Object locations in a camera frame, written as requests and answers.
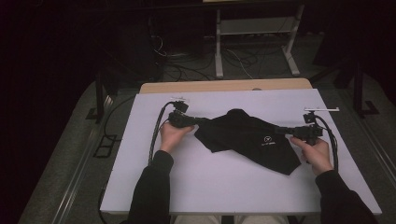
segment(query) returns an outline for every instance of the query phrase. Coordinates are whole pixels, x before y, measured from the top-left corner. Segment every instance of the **black stand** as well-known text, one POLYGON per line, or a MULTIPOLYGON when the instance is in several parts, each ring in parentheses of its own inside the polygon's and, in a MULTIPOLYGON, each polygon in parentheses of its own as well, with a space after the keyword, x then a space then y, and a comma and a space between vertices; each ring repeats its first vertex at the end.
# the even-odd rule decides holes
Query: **black stand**
POLYGON ((96 119, 96 123, 99 123, 105 114, 105 106, 103 99, 103 82, 101 73, 98 72, 95 76, 95 87, 96 87, 96 114, 94 114, 95 108, 91 108, 85 119, 96 119))
POLYGON ((331 72, 340 69, 340 73, 337 79, 334 81, 334 85, 338 89, 346 88, 350 80, 354 77, 354 91, 353 91, 353 108, 358 113, 358 115, 364 119, 364 115, 374 115, 379 114, 378 110, 375 108, 371 101, 366 101, 365 103, 369 107, 367 110, 362 109, 362 94, 363 94, 363 72, 359 62, 352 60, 350 58, 345 58, 339 63, 323 70, 322 72, 309 78, 311 84, 320 80, 321 78, 329 75, 331 72))

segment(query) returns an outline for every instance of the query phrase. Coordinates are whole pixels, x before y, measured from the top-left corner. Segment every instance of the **white table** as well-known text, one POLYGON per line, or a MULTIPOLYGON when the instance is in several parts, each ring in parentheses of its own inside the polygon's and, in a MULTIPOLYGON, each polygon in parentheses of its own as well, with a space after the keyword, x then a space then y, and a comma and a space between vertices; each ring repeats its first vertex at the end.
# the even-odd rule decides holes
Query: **white table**
MULTIPOLYGON (((213 119, 230 109, 242 108, 250 116, 289 127, 304 125, 305 107, 325 108, 318 91, 313 89, 138 94, 101 211, 128 213, 134 186, 147 166, 156 119, 172 97, 188 99, 187 114, 191 116, 213 119)), ((168 106, 163 119, 172 110, 173 107, 168 106)), ((332 117, 328 112, 318 112, 318 115, 328 122, 338 140, 340 175, 374 214, 381 214, 332 117)), ((327 134, 323 139, 330 141, 327 134)), ((301 215, 320 211, 320 194, 309 164, 303 162, 291 175, 281 175, 231 150, 211 153, 192 133, 178 147, 173 154, 175 165, 170 174, 171 214, 301 215)))

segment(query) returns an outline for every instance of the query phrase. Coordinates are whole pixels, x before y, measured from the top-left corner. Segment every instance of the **black sleeve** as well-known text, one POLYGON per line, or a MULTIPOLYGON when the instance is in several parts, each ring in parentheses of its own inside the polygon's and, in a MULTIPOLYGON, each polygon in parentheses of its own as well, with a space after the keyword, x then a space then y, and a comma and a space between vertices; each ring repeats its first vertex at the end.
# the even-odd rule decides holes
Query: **black sleeve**
POLYGON ((128 220, 122 224, 169 223, 169 173, 173 166, 171 155, 157 151, 150 166, 143 170, 134 188, 128 220))
POLYGON ((377 223, 361 197, 347 187, 337 172, 328 171, 319 175, 316 183, 322 196, 320 200, 322 224, 377 223))

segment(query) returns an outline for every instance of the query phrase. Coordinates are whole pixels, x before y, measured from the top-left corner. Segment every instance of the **hand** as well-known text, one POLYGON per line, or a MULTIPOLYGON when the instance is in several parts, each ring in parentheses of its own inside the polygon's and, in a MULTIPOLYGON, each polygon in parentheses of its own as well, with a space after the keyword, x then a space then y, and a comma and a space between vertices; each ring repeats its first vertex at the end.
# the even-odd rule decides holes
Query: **hand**
POLYGON ((327 142, 318 138, 314 146, 309 146, 296 137, 291 137, 290 141, 303 150, 302 158, 312 164, 312 170, 315 175, 334 169, 330 163, 329 144, 327 142))
POLYGON ((185 128, 175 128, 169 122, 161 127, 161 150, 171 153, 175 146, 177 146, 186 133, 191 132, 194 126, 185 128))

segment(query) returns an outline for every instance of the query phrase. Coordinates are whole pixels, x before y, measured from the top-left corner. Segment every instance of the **floor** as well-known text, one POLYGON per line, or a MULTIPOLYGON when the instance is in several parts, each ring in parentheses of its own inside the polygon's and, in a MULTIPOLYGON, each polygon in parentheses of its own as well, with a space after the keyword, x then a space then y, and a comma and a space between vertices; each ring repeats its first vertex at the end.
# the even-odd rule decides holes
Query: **floor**
MULTIPOLYGON (((322 35, 297 36, 292 53, 301 77, 310 78, 324 69, 312 64, 321 39, 322 35)), ((225 38, 222 46, 224 79, 292 77, 281 53, 286 41, 284 35, 225 38)), ((165 45, 158 51, 166 52, 168 58, 161 81, 215 79, 211 44, 199 55, 167 51, 165 45)), ((332 84, 335 75, 329 74, 313 86, 328 107, 341 109, 332 117, 383 211, 378 216, 379 223, 394 223, 396 185, 391 162, 396 162, 396 141, 392 137, 396 134, 396 108, 378 83, 365 76, 363 99, 372 101, 380 114, 359 118, 352 109, 353 85, 344 90, 336 89, 332 84)), ((105 116, 100 123, 95 123, 86 119, 88 111, 95 108, 95 88, 91 84, 78 101, 20 223, 120 223, 125 219, 125 216, 98 212, 120 142, 115 143, 108 158, 94 158, 92 154, 104 132, 121 139, 137 92, 124 88, 117 96, 107 98, 105 116)), ((319 223, 318 215, 306 217, 304 223, 319 223)))

